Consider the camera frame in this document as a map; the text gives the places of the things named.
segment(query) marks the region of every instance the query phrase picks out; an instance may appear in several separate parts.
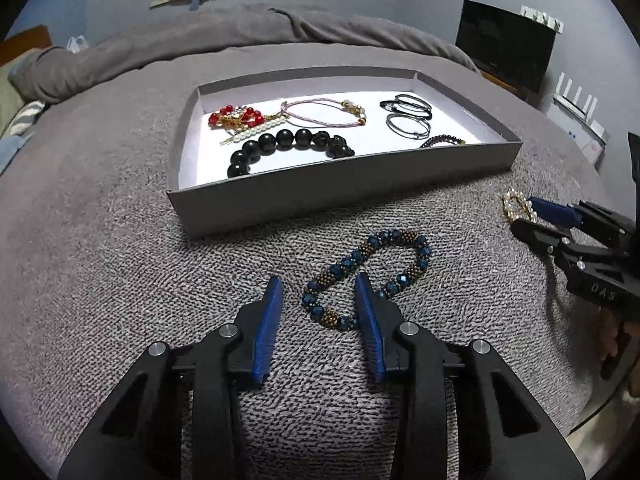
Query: metal screw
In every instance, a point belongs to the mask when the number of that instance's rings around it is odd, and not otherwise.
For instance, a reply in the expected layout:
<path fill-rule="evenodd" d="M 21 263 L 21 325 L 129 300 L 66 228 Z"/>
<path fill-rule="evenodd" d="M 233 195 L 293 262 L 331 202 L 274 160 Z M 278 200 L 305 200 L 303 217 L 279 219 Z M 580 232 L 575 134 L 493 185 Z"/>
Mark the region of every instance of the metal screw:
<path fill-rule="evenodd" d="M 226 325 L 220 327 L 218 333 L 222 337 L 233 337 L 238 333 L 238 327 L 234 324 L 227 323 Z"/>
<path fill-rule="evenodd" d="M 405 321 L 400 325 L 400 332 L 404 335 L 416 335 L 418 333 L 418 326 L 411 321 Z"/>
<path fill-rule="evenodd" d="M 158 341 L 156 343 L 152 343 L 149 346 L 149 353 L 151 355 L 153 355 L 154 357 L 164 354 L 165 350 L 166 350 L 166 345 L 161 341 Z"/>
<path fill-rule="evenodd" d="M 487 341 L 479 339 L 478 341 L 474 341 L 473 349 L 479 354 L 486 354 L 491 350 L 491 345 L 489 345 Z"/>

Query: pink bracelet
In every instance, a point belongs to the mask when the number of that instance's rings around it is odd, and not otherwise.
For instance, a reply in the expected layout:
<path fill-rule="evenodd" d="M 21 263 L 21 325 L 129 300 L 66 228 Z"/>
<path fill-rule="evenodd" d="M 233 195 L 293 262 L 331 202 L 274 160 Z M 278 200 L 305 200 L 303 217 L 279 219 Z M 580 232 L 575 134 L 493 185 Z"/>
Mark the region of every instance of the pink bracelet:
<path fill-rule="evenodd" d="M 322 102 L 335 103 L 337 105 L 340 105 L 342 107 L 343 112 L 347 112 L 347 113 L 350 113 L 351 115 L 355 115 L 358 118 L 358 121 L 355 123 L 347 123 L 347 124 L 331 124 L 331 123 L 324 123 L 322 121 L 316 121 L 315 119 L 309 119 L 308 117 L 302 117 L 289 112 L 289 108 L 295 105 L 301 105 L 304 103 L 322 103 Z M 364 113 L 363 107 L 355 105 L 351 101 L 347 101 L 347 100 L 335 101 L 333 99 L 328 99 L 326 97 L 318 97 L 316 99 L 307 99 L 305 101 L 296 101 L 294 103 L 287 103 L 286 101 L 284 101 L 280 105 L 280 111 L 285 116 L 294 117 L 296 119 L 299 119 L 301 121 L 306 121 L 308 123 L 319 124 L 320 126 L 325 126 L 327 128 L 351 128 L 352 126 L 364 126 L 364 124 L 367 123 L 367 116 Z"/>

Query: wooden headboard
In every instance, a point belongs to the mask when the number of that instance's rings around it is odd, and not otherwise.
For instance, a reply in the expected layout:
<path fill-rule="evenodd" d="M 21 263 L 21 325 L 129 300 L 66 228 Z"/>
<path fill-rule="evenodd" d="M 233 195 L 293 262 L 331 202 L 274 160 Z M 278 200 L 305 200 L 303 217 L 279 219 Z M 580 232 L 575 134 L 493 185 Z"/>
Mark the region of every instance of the wooden headboard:
<path fill-rule="evenodd" d="M 44 25 L 29 28 L 0 43 L 0 66 L 27 52 L 30 48 L 51 46 L 49 29 Z"/>

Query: blue beaded bracelet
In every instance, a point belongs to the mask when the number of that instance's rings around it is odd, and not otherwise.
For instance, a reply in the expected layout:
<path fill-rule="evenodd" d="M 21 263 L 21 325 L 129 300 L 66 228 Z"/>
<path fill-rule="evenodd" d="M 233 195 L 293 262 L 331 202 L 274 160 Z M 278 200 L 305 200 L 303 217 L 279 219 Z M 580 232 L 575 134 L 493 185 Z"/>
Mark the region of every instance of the blue beaded bracelet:
<path fill-rule="evenodd" d="M 412 247 L 416 252 L 416 260 L 376 291 L 379 298 L 394 297 L 417 281 L 429 267 L 431 247 L 426 236 L 418 235 L 411 230 L 380 231 L 377 235 L 369 236 L 363 244 L 342 258 L 340 262 L 330 265 L 316 279 L 307 282 L 302 294 L 302 307 L 309 313 L 311 319 L 327 328 L 335 328 L 342 332 L 359 329 L 357 317 L 339 314 L 335 310 L 325 308 L 318 302 L 318 295 L 355 272 L 376 251 L 388 246 Z"/>

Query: tv screen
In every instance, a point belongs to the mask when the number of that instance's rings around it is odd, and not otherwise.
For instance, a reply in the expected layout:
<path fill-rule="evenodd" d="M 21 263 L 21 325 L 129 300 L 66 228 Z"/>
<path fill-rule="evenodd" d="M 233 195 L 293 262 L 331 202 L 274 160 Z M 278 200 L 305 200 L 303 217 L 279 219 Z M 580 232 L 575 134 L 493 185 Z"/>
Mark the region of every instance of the tv screen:
<path fill-rule="evenodd" d="M 507 10 L 465 0 L 456 46 L 480 70 L 515 87 L 540 91 L 556 32 Z"/>

